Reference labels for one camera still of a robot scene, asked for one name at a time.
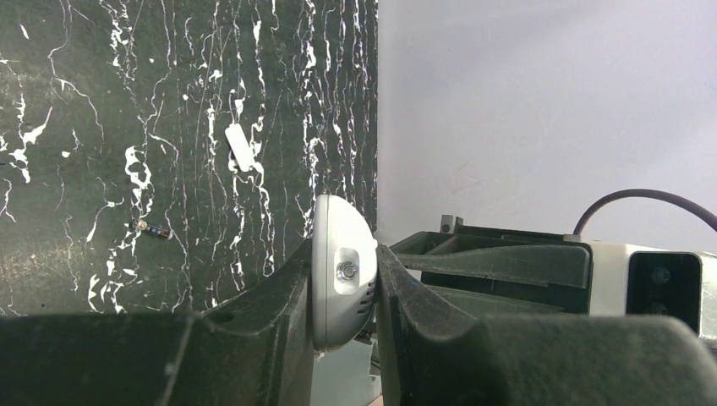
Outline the white air conditioner remote control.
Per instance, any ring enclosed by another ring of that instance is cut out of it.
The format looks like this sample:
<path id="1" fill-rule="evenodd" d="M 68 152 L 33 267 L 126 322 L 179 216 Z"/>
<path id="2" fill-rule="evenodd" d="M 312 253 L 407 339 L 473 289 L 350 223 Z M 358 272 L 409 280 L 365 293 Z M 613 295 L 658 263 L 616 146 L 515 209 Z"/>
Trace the white air conditioner remote control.
<path id="1" fill-rule="evenodd" d="M 373 312 L 377 241 L 363 215 L 337 195 L 315 201 L 312 233 L 312 336 L 321 353 L 355 339 Z"/>

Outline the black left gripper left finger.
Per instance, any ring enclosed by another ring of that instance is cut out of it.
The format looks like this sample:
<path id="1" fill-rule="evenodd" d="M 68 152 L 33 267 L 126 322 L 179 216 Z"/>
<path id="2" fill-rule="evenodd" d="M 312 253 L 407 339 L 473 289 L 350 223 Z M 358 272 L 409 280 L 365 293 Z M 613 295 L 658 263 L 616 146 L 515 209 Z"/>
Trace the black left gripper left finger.
<path id="1" fill-rule="evenodd" d="M 307 405 L 311 243 L 204 315 L 1 321 L 4 405 Z"/>

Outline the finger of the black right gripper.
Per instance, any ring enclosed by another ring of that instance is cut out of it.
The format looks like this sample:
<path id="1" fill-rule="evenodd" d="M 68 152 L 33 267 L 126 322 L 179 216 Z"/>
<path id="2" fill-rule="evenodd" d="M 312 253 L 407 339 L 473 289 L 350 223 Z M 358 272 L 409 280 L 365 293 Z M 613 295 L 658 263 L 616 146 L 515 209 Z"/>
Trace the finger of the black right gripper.
<path id="1" fill-rule="evenodd" d="M 408 270 L 440 292 L 521 300 L 552 310 L 589 310 L 593 252 L 561 236 L 512 230 L 420 232 L 391 246 Z"/>

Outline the white remote battery cover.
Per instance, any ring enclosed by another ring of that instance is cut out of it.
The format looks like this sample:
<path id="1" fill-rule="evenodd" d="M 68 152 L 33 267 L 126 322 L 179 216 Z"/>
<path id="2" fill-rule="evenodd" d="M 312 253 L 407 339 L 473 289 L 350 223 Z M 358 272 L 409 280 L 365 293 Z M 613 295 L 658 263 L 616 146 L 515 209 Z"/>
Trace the white remote battery cover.
<path id="1" fill-rule="evenodd" d="M 239 123 L 231 123 L 225 129 L 225 137 L 234 161 L 242 172 L 249 172 L 254 168 L 255 156 L 247 137 Z"/>

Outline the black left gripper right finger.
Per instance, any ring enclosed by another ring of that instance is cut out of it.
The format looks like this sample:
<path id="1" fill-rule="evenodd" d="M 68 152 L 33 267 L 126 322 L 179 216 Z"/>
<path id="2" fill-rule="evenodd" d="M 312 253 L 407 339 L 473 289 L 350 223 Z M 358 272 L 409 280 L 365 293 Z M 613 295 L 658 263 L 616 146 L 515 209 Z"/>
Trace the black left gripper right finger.
<path id="1" fill-rule="evenodd" d="M 713 405 L 716 363 L 660 316 L 472 316 L 377 251 L 387 405 Z"/>

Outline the black battery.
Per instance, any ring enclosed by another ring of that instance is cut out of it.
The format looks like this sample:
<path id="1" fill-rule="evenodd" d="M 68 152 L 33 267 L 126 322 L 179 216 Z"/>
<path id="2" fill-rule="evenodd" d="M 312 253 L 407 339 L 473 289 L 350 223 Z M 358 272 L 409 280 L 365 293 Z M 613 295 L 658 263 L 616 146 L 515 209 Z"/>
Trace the black battery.
<path id="1" fill-rule="evenodd" d="M 147 221 L 141 219 L 134 219 L 131 222 L 131 227 L 136 231 L 147 233 L 149 235 L 153 235 L 162 239 L 171 239 L 173 236 L 171 230 L 161 228 L 157 225 L 148 223 Z"/>

